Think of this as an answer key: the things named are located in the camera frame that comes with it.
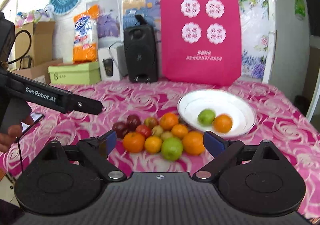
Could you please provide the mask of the person's left hand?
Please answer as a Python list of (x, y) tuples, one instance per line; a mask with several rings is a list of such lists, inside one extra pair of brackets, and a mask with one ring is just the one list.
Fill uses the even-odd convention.
[(6, 153), (16, 141), (16, 138), (22, 135), (22, 124), (12, 125), (8, 128), (7, 134), (0, 135), (0, 151)]

